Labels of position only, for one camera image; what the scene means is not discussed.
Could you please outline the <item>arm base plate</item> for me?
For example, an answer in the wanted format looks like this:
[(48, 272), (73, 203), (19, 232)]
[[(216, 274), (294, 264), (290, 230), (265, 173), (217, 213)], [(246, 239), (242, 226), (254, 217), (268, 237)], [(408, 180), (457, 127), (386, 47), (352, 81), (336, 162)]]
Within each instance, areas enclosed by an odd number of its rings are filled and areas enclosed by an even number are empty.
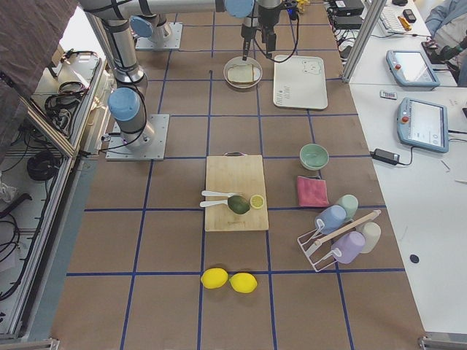
[(156, 27), (149, 24), (136, 29), (135, 34), (136, 50), (178, 50), (181, 44), (182, 23), (164, 23)]
[(119, 125), (115, 122), (112, 131), (117, 135), (109, 140), (106, 159), (108, 161), (163, 160), (168, 129), (168, 114), (150, 114), (141, 136), (138, 133), (134, 135), (121, 133)]

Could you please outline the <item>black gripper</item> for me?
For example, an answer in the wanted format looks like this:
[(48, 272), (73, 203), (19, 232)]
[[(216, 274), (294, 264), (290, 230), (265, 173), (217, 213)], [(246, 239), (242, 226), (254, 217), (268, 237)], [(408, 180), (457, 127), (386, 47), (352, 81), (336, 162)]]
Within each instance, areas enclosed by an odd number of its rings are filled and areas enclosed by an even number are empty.
[(279, 22), (280, 5), (255, 5), (252, 12), (242, 23), (241, 36), (243, 38), (242, 60), (247, 60), (250, 45), (256, 38), (256, 32), (261, 32), (261, 42), (266, 46), (267, 58), (276, 50), (277, 35), (274, 27)]

